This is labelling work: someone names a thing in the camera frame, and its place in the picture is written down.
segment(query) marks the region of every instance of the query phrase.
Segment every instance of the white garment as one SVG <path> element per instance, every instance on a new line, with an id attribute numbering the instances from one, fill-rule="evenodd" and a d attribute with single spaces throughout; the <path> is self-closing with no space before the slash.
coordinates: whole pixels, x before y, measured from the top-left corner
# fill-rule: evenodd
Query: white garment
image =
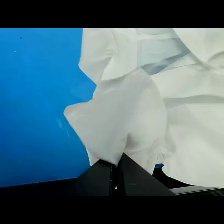
<path id="1" fill-rule="evenodd" d="M 224 187 L 224 29 L 84 29 L 80 68 L 96 84 L 65 116 L 92 163 L 123 152 L 149 173 Z"/>

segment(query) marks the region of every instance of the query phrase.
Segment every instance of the white cloth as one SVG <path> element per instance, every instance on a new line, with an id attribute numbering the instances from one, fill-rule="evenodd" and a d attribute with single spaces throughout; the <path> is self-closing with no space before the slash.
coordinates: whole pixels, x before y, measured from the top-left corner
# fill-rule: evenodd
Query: white cloth
<path id="1" fill-rule="evenodd" d="M 224 29 L 84 29 L 80 68 L 96 84 L 65 116 L 92 162 L 123 152 L 149 173 L 224 187 Z"/>

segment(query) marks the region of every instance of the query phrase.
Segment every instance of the blue mat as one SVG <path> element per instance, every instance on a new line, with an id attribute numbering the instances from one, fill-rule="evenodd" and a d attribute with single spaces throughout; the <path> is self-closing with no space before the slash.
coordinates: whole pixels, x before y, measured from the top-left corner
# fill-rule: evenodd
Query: blue mat
<path id="1" fill-rule="evenodd" d="M 0 187 L 78 177 L 89 161 L 63 111 L 92 98 L 82 29 L 0 29 Z"/>

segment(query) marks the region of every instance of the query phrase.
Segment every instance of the crumpled white cloth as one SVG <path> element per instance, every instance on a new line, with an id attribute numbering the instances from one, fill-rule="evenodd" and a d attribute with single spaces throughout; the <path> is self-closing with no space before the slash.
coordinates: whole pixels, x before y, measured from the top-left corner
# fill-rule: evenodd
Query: crumpled white cloth
<path id="1" fill-rule="evenodd" d="M 80 68 L 97 88 L 65 116 L 91 164 L 125 152 L 149 173 L 224 187 L 224 29 L 84 29 Z"/>

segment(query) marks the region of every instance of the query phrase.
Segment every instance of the blue surface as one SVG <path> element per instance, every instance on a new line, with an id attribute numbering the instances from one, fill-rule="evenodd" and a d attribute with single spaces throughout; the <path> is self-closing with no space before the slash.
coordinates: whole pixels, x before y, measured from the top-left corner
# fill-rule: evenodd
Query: blue surface
<path id="1" fill-rule="evenodd" d="M 77 177 L 86 150 L 63 111 L 95 84 L 79 69 L 82 29 L 0 29 L 0 187 Z"/>

